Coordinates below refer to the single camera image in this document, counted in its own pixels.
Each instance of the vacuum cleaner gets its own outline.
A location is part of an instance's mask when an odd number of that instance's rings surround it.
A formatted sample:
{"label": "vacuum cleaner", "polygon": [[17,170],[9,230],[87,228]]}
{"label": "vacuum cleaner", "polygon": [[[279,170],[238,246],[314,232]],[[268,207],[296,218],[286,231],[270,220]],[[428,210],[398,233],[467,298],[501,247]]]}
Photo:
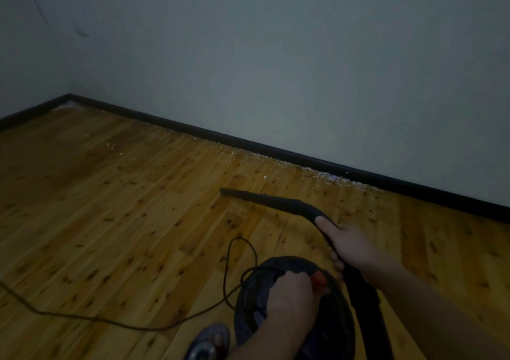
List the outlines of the vacuum cleaner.
{"label": "vacuum cleaner", "polygon": [[[301,200],[278,196],[255,194],[247,191],[221,188],[221,194],[261,204],[293,215],[300,215],[314,226],[315,218],[331,219],[316,207]],[[328,245],[335,250],[331,238],[318,228]],[[388,331],[380,310],[377,291],[362,277],[360,271],[344,262],[344,281],[351,306],[356,312],[368,360],[393,359]],[[336,280],[313,262],[296,256],[270,258],[258,266],[242,283],[234,314],[234,330],[237,344],[244,344],[267,318],[266,305],[269,291],[276,280],[285,272],[305,272],[312,278],[317,274],[325,280],[330,293],[323,296],[312,331],[308,334],[298,352],[297,360],[341,359],[352,360],[355,354],[354,320],[347,300]]]}

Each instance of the person's right hand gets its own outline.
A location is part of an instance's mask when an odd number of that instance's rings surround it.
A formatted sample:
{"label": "person's right hand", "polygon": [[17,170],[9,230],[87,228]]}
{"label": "person's right hand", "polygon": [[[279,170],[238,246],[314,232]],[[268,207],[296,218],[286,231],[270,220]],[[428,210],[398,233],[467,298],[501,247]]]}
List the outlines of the person's right hand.
{"label": "person's right hand", "polygon": [[[365,280],[371,285],[377,286],[375,280],[377,273],[382,267],[390,264],[391,257],[377,248],[355,225],[340,224],[337,227],[322,216],[317,217],[315,223],[331,238],[342,260],[360,270]],[[339,260],[334,251],[331,253],[331,259],[335,262],[335,268],[342,279],[344,263]]]}

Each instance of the white wall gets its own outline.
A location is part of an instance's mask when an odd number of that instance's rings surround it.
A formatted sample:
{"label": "white wall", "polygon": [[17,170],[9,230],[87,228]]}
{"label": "white wall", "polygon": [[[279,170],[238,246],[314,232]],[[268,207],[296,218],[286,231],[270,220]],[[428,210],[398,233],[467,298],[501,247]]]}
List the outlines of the white wall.
{"label": "white wall", "polygon": [[90,0],[73,93],[510,206],[510,0]]}
{"label": "white wall", "polygon": [[0,0],[0,118],[68,93],[52,30],[32,0]]}

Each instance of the hand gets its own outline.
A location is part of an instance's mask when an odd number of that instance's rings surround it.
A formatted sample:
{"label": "hand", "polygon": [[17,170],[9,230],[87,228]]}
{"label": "hand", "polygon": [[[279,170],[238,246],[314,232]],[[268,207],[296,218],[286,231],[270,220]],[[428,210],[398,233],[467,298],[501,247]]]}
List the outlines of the hand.
{"label": "hand", "polygon": [[297,335],[303,340],[315,324],[321,297],[328,292],[323,288],[314,294],[308,274],[288,271],[269,291],[268,319],[282,324],[288,337]]}
{"label": "hand", "polygon": [[[319,216],[315,219],[316,225],[331,238],[335,250],[342,260],[359,269],[363,277],[371,285],[377,287],[377,273],[379,269],[390,264],[391,257],[377,248],[360,230],[352,224],[341,224],[336,227],[327,219]],[[340,273],[344,270],[344,263],[339,260],[336,252],[332,251],[331,259],[335,262],[335,268]]]}

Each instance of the black cable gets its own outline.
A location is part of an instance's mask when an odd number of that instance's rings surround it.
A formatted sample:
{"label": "black cable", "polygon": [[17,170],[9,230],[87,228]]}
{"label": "black cable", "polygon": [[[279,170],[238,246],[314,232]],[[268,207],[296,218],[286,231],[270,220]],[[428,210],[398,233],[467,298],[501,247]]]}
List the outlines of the black cable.
{"label": "black cable", "polygon": [[[245,270],[245,272],[241,275],[241,283],[238,286],[236,286],[235,288],[233,288],[232,290],[230,290],[230,292],[227,294],[227,292],[226,292],[226,274],[227,274],[227,271],[228,271],[228,261],[230,259],[230,249],[232,247],[233,241],[238,240],[238,239],[245,241],[248,244],[248,246],[250,246],[250,248],[252,249],[253,255],[255,257],[255,266]],[[11,289],[9,286],[7,286],[7,284],[5,282],[3,282],[2,280],[0,280],[0,286],[7,293],[9,293],[11,296],[13,296],[19,303],[21,303],[24,307],[26,307],[30,312],[32,312],[32,313],[34,313],[36,315],[49,316],[49,317],[69,318],[69,319],[83,320],[83,321],[90,321],[90,322],[102,322],[102,323],[105,323],[105,324],[110,324],[110,325],[115,325],[115,326],[118,326],[118,327],[121,327],[121,328],[130,329],[132,331],[161,332],[161,331],[167,331],[169,329],[175,328],[176,326],[179,326],[179,325],[185,323],[186,321],[189,321],[189,320],[191,320],[191,319],[193,319],[195,317],[201,316],[204,313],[207,313],[207,312],[213,310],[216,306],[220,306],[224,302],[226,302],[226,304],[231,309],[235,310],[235,307],[229,302],[228,298],[236,290],[238,290],[241,287],[241,285],[243,284],[244,276],[246,275],[246,273],[249,273],[250,271],[253,271],[253,270],[265,269],[265,268],[257,267],[257,265],[258,265],[257,261],[258,261],[257,252],[256,252],[255,248],[253,247],[253,245],[250,243],[250,241],[248,241],[247,239],[245,239],[243,237],[235,237],[235,238],[233,238],[230,241],[229,245],[228,245],[228,251],[227,251],[227,254],[226,254],[225,272],[224,272],[224,275],[223,275],[223,299],[221,299],[220,301],[218,301],[214,305],[209,306],[207,309],[204,309],[203,311],[195,313],[192,316],[188,316],[188,317],[182,319],[181,321],[177,321],[177,322],[175,322],[174,324],[171,324],[171,325],[161,326],[159,328],[148,328],[148,327],[143,327],[143,326],[128,325],[128,324],[123,324],[121,322],[114,321],[114,320],[109,320],[107,318],[102,318],[102,317],[89,317],[89,316],[82,316],[82,315],[77,315],[77,314],[72,314],[72,313],[71,314],[67,314],[67,313],[40,311],[37,308],[35,308],[34,306],[32,306],[26,299],[24,299],[22,296],[20,296],[18,293],[16,293],[13,289]]]}

